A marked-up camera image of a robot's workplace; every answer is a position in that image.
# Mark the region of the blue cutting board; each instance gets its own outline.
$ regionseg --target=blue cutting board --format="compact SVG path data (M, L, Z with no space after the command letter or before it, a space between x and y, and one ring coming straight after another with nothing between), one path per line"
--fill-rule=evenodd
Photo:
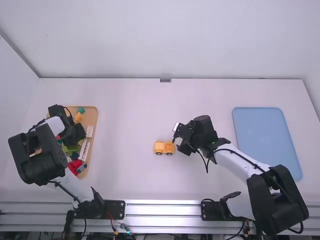
M238 148L253 159L287 167L295 181L303 173L285 115L277 107L236 107L232 111Z

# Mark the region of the white table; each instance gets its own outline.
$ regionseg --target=white table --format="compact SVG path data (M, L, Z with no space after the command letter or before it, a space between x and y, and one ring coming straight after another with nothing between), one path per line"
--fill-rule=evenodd
M189 204L186 200L198 204L207 197L218 200L234 191L246 192L247 188L228 170L213 163L206 174L197 154L155 155L155 141L171 140L175 122L187 123L206 114L211 116L218 136L237 145L233 108L278 107L284 113L303 171L297 186L309 205L320 206L320 123L300 79L172 79L172 83L160 83L159 79L43 79L21 131L45 117L48 107L54 104L95 106L99 110L84 183L105 199L134 203L173 200L178 205ZM7 164L0 187L5 193L0 201L70 201L60 190L23 183L13 160ZM207 227L203 232L212 230Z

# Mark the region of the wire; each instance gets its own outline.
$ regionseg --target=wire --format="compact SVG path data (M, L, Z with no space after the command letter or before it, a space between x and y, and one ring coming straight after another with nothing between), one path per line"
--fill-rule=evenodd
M84 237L95 237L95 238L104 238L104 239L113 239L112 236L101 236L101 235L94 235L94 234L86 234L80 237L80 239L84 238Z
M239 235L240 235L240 233L241 233L241 231L244 229L244 225L245 225L245 221L243 221L243 222L242 222L242 226L241 226L240 230L239 230L235 235L233 235L233 236L231 236L231 237L227 238L226 240L230 240L230 239L233 239L233 238L235 238L235 237L239 236Z
M205 198L201 201L202 202L215 202L214 200L212 200L211 198Z
M79 199L78 199L76 196L74 196L72 193L70 193L67 189L65 189L65 188L60 184L60 182L57 182L57 181L48 181L48 183L55 184L55 186L59 186L63 191L65 191L69 196L71 196L74 201L77 201L79 204L81 203L81 202L79 201Z
M179 235L176 234L172 234L172 233L142 233L142 234L133 234L133 236L137 237L137 236L145 236L145 235L170 235L170 236L174 236L174 237L180 237Z
M70 116L72 116L70 110L67 107L64 106L63 108L66 109L69 112Z
M198 149L196 150L196 152L201 156L202 161L203 161L204 166L205 166L205 171L206 171L206 173L208 173L208 164L206 164L206 161L205 161L204 157L202 156L202 154L199 152Z
M300 230L299 231L293 230L292 228L288 228L288 230L295 233L295 234L302 234L302 232L304 231L304 224L302 221L300 222Z
M259 169L262 173L264 173L273 183L275 183L275 185L280 189L280 191L285 195L285 197L288 199L288 201L293 205L294 202L292 201L291 197L287 194L287 192L285 191L285 189L277 182L276 179L274 179L272 176L270 176L265 170L263 170L258 164L253 163L252 161L250 161L249 159L247 159L246 157L242 156L241 154L237 153L236 151L233 151L231 149L228 148L220 148L216 151L213 152L213 154L215 154L216 152L219 151L228 151L232 154L235 154L237 156L239 156L240 158L242 158L243 160L245 160L247 163L251 164L252 166L254 166L256 169ZM302 232L304 231L304 224L302 221L300 221L300 230L296 231L293 230L292 228L288 228L289 231L295 233L295 234L302 234Z
M84 218L84 230L83 230L83 233L81 235L81 238L86 234L86 231L87 231L87 220Z

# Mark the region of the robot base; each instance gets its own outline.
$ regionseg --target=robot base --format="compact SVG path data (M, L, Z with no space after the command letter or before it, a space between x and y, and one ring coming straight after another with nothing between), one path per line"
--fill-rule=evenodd
M103 200L104 211L98 219L110 219L111 216L115 220L122 220L125 217L126 202L122 200ZM82 216L74 216L75 219L83 219ZM97 219L97 217L86 217L86 219Z
M219 201L203 201L201 203L201 218L203 221L244 221L245 218L238 216L224 217L221 212Z

